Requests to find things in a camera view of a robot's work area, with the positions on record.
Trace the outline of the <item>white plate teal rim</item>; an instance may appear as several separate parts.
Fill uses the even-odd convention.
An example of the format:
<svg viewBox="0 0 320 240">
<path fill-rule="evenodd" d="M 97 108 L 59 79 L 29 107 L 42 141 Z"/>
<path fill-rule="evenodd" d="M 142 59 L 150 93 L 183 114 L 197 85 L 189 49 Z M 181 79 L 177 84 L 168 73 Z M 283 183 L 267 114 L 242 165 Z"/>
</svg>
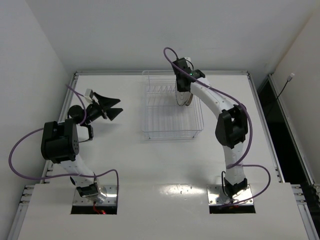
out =
<svg viewBox="0 0 320 240">
<path fill-rule="evenodd" d="M 179 106 L 184 106 L 186 104 L 186 93 L 175 91 L 176 102 Z"/>
</svg>

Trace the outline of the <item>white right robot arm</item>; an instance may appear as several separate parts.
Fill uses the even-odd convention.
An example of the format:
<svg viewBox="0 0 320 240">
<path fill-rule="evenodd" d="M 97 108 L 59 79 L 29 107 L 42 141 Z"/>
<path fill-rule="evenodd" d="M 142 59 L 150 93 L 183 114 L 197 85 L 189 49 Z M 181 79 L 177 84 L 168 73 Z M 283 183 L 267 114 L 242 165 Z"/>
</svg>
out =
<svg viewBox="0 0 320 240">
<path fill-rule="evenodd" d="M 247 112 L 240 104 L 232 104 L 218 91 L 214 91 L 206 75 L 199 69 L 191 69 L 188 60 L 177 58 L 172 63 L 175 82 L 175 97 L 179 106 L 189 106 L 197 96 L 216 116 L 215 137 L 222 145 L 225 157 L 224 194 L 232 198 L 245 190 L 248 181 L 242 161 L 248 154 L 243 150 L 248 133 Z"/>
</svg>

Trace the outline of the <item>white plate orange sunburst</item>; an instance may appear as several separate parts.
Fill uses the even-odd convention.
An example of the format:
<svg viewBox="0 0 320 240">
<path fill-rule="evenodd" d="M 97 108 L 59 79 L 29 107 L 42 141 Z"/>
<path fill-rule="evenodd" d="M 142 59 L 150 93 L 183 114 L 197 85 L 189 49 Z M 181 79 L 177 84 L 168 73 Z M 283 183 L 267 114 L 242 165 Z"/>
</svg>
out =
<svg viewBox="0 0 320 240">
<path fill-rule="evenodd" d="M 192 100 L 193 100 L 193 94 L 191 93 L 188 98 L 188 101 L 186 102 L 186 106 L 189 106 L 192 103 Z"/>
</svg>

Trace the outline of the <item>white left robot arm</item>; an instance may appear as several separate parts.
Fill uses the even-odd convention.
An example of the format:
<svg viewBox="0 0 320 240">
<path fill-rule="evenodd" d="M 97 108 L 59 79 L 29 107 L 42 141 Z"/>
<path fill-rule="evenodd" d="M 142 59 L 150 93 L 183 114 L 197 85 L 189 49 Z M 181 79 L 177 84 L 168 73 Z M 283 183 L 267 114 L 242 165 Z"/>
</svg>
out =
<svg viewBox="0 0 320 240">
<path fill-rule="evenodd" d="M 80 197 L 102 203 L 107 198 L 107 190 L 99 184 L 97 175 L 79 155 L 78 130 L 82 140 L 91 141 L 94 136 L 91 123 L 100 117 L 112 121 L 123 109 L 114 108 L 121 102 L 120 99 L 102 96 L 91 89 L 86 90 L 84 97 L 89 102 L 88 107 L 73 105 L 63 122 L 44 124 L 40 149 L 45 160 L 60 165 L 70 174 L 70 180 Z"/>
</svg>

